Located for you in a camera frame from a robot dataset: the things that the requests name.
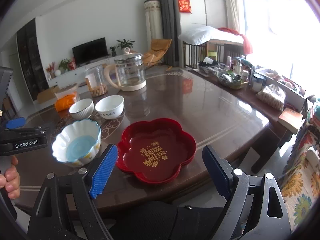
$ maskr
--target jar with blue lid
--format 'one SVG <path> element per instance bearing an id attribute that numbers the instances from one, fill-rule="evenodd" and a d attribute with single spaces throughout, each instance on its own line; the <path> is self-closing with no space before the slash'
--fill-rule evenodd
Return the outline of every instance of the jar with blue lid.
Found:
<path id="1" fill-rule="evenodd" d="M 265 86 L 265 84 L 266 84 L 266 79 L 264 78 L 264 76 L 262 76 L 258 73 L 253 74 L 252 82 L 251 82 L 251 89 L 254 92 L 260 92 L 262 90 L 262 88 Z"/>

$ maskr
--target television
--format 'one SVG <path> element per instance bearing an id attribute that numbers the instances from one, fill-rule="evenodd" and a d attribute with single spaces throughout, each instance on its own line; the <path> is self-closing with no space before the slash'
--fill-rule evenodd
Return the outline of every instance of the television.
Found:
<path id="1" fill-rule="evenodd" d="M 106 38 L 89 41 L 72 48 L 76 65 L 82 66 L 108 56 Z"/>

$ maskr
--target blue and white scalloped bowl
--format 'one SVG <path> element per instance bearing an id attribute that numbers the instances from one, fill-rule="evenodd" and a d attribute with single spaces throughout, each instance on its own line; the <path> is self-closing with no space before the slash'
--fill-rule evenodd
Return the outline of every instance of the blue and white scalloped bowl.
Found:
<path id="1" fill-rule="evenodd" d="M 94 159 L 101 144 L 101 128 L 96 121 L 84 119 L 67 125 L 52 144 L 58 162 L 79 168 Z"/>

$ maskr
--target gray curtain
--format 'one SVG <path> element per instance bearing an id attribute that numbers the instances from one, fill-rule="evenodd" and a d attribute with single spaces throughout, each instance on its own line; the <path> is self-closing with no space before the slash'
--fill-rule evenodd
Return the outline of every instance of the gray curtain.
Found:
<path id="1" fill-rule="evenodd" d="M 164 62 L 167 65 L 176 66 L 176 62 L 179 61 L 179 51 L 174 1 L 160 0 L 160 2 L 163 25 L 163 37 L 164 39 L 172 39 L 172 44 L 164 57 Z"/>

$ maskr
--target finger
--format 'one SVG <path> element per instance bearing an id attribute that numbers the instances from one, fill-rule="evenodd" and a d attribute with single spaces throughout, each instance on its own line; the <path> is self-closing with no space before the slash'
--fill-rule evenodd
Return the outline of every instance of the finger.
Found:
<path id="1" fill-rule="evenodd" d="M 10 199 L 12 199 L 12 200 L 20 197 L 20 188 L 14 190 L 13 192 L 10 192 L 10 193 L 8 194 L 8 197 L 9 197 Z"/>
<path id="2" fill-rule="evenodd" d="M 19 186 L 20 186 L 20 176 L 18 174 L 18 176 L 15 179 L 13 179 L 10 182 L 7 182 L 7 184 L 5 185 L 5 190 L 7 192 L 12 192 L 12 191 L 18 189 Z"/>
<path id="3" fill-rule="evenodd" d="M 15 179 L 18 176 L 16 167 L 14 165 L 11 165 L 11 167 L 5 171 L 4 176 L 7 181 Z"/>
<path id="4" fill-rule="evenodd" d="M 18 159 L 17 159 L 17 157 L 15 156 L 15 155 L 12 155 L 12 160 L 11 160 L 11 163 L 13 164 L 13 165 L 18 165 Z"/>
<path id="5" fill-rule="evenodd" d="M 3 188 L 7 184 L 7 180 L 3 175 L 0 174 L 0 188 Z"/>

